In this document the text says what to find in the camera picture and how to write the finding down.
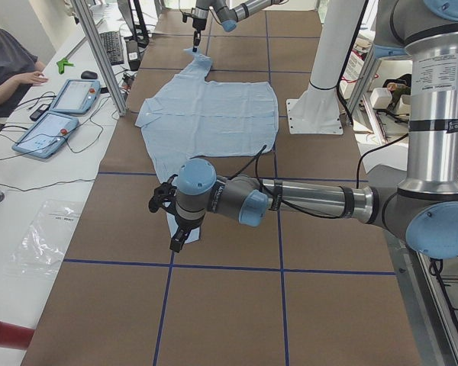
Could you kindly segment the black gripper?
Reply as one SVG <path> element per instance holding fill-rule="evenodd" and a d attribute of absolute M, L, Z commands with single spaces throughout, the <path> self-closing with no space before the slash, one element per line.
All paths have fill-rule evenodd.
<path fill-rule="evenodd" d="M 187 22 L 188 18 L 192 19 L 192 27 L 195 29 L 193 34 L 192 51 L 197 52 L 201 43 L 201 32 L 206 29 L 208 19 L 208 9 L 192 9 L 190 12 L 182 12 L 182 21 Z"/>
<path fill-rule="evenodd" d="M 153 196 L 148 203 L 151 213 L 163 209 L 171 215 L 169 219 L 170 231 L 175 233 L 171 238 L 169 249 L 173 252 L 180 252 L 187 240 L 189 230 L 198 229 L 202 224 L 202 217 L 196 219 L 184 218 L 181 210 L 176 206 L 176 189 L 174 185 L 177 174 L 171 175 L 167 181 L 154 189 Z"/>

